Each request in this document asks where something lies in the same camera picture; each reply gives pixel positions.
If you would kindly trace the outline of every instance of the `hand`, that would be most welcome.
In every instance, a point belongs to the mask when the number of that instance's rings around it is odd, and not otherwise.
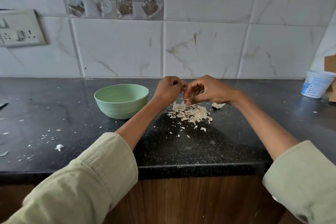
[[[183,99],[186,105],[193,105],[202,101],[215,102],[218,104],[232,103],[241,91],[220,82],[219,80],[205,75],[189,83],[184,92]]]
[[[151,102],[163,109],[173,103],[187,86],[186,82],[176,76],[166,76],[159,81]]]

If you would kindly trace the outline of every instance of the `power socket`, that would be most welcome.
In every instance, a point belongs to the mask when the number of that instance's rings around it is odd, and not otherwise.
[[[46,44],[35,11],[0,11],[0,46],[29,46]]]

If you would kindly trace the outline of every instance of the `garlic skin pile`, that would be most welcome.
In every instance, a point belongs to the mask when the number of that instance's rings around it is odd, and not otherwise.
[[[225,104],[217,104],[212,103],[212,106],[219,109],[223,107]],[[200,105],[191,105],[187,106],[185,103],[177,104],[176,101],[172,104],[173,111],[168,112],[168,116],[170,118],[181,118],[181,120],[188,120],[188,122],[191,122],[195,125],[195,128],[197,128],[196,122],[200,122],[202,120],[207,120],[208,123],[212,121],[212,118],[209,116],[210,112],[207,111],[207,109],[204,106]]]

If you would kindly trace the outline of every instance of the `backsplash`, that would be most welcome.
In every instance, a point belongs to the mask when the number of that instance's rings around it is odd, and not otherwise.
[[[315,55],[312,67],[321,67],[321,57],[335,52],[335,5],[336,0],[0,0],[0,9],[35,9],[48,42],[0,48],[0,76],[304,78]]]

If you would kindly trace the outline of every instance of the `light green shirt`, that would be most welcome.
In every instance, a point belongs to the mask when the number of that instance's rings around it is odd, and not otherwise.
[[[137,163],[129,145],[116,133],[104,133],[41,182],[5,223],[102,223],[137,180]],[[297,218],[336,223],[336,166],[310,141],[278,157],[263,184]]]

